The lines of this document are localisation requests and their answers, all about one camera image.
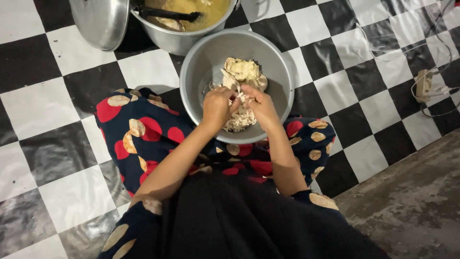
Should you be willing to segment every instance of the black ladle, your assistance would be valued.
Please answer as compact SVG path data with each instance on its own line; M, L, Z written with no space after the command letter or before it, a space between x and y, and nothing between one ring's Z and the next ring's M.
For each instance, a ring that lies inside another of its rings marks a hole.
M191 13L172 12L172 11L166 11L162 9L147 7L144 5L137 5L136 7L134 7L134 10L138 11L140 17L142 17L143 19L146 19L148 16L154 16L154 17L168 18L168 19L173 19L173 20L184 20L184 21L188 21L192 23L196 21L199 17L203 16L202 12L191 12Z

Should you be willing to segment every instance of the pot lid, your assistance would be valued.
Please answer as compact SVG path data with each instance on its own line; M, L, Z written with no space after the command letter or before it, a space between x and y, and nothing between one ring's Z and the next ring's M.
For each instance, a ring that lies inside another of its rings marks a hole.
M118 48L127 28L129 0L70 0L70 6L81 36L91 46Z

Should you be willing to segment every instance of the black and white checkered tarp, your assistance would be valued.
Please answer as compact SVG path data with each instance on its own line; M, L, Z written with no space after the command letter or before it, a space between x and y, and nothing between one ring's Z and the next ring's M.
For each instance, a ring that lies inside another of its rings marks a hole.
M93 258L130 200L96 126L95 105L111 91L147 85L185 112L177 88L183 57L155 46L133 17L123 44L107 53L82 39L66 0L2 4L0 258ZM337 132L312 188L334 197L460 127L460 112L424 117L410 94L419 70L449 62L433 29L440 4L243 0L232 13L226 28L265 36L290 62L292 113L322 118ZM433 84L458 86L460 8L437 30L453 62ZM448 112L459 101L452 91L426 110Z

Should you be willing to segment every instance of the person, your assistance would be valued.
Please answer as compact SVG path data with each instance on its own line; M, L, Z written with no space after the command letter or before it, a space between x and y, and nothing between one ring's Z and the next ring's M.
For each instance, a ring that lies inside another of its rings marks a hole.
M302 117L282 124L269 95L242 90L265 141L214 138L241 102L228 88L205 96L195 128L148 88L120 89L97 105L132 196L98 258L389 258L309 189L329 157L332 126Z

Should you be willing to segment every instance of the electrical cord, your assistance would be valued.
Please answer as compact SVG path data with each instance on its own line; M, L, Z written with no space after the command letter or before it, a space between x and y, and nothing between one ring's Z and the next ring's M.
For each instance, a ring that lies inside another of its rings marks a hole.
M436 38L438 38L438 40L439 40L442 44L444 44L444 46L446 46L447 50L449 51L449 62L447 63L447 65L446 65L444 68L442 68L441 70L438 70L438 71L433 71L434 69L438 68L438 66L433 67L432 69L430 69L428 72L426 72L423 76L421 76L420 78L418 78L418 79L415 81L415 83L414 83L414 84L412 85L412 87L410 88L410 92L411 92L412 96L413 96L415 99L422 100L422 98L419 98L419 97L415 96L414 91L413 91L414 86L417 85L418 81L420 81L421 79L424 79L425 76L426 76L427 74L429 74L429 73L432 73L433 75L438 75L438 74L440 74L442 71L444 71L444 70L446 70L447 68L449 68L450 64L452 63L452 58L453 58L452 50L451 50L451 48L450 48L450 47L439 37L438 31L437 31L437 26L438 26L438 24L439 24L439 19L440 19L441 17L444 16L444 13L446 12L447 7L449 7L449 5L453 3L453 1L454 1L454 0L450 0L450 1L446 4L446 6L444 7L444 9L439 13L438 17L435 19L435 25L434 25L434 30L435 30ZM389 62L389 61L395 60L396 58L398 58L398 57L404 55L405 53L407 53L407 52L409 52L409 51L411 51L411 50L413 50L413 49L416 49L416 48L418 48L418 47L421 47L421 46L423 46L423 45L428 45L428 44L435 44L435 45L437 45L435 42L426 42L426 43L420 44L420 45L418 45L418 46L416 46L416 47L413 47L412 49L406 50L405 52L401 53L400 55L397 55L396 57L394 57L394 58L392 58L392 59L389 59L389 60L381 59L381 58L376 57L376 56L374 55L374 53L372 52L372 48L371 48L370 42L369 42L369 40L368 40L368 37L367 37L367 35L366 35L366 32L363 30L363 28L361 27L361 25L358 24L358 23L356 23L355 25L356 25L356 27L362 32L362 34L364 35L364 38L365 38L365 40L366 40L367 46L368 46L368 48L369 48L369 51L370 51L372 57L373 57L374 59L381 60L381 61L385 61L385 62ZM453 90L453 89L458 89L458 88L460 88L460 87L448 88L448 91L451 91L451 90ZM444 94L436 94L436 95L430 95L430 96L440 96L440 95L444 95ZM443 113L443 114L438 114L438 115L429 115L429 114L426 114L425 111L424 111L424 106L423 106L423 104L420 106L420 110L422 111L423 115L425 115L425 116L428 116L428 117L438 117L438 116L443 116L443 115L449 114L449 113L451 113L451 112L454 112L455 110L457 110L457 108L458 108L459 106L460 106L460 102L455 106L455 109L453 109L453 110L451 110L451 111L449 111L449 112Z

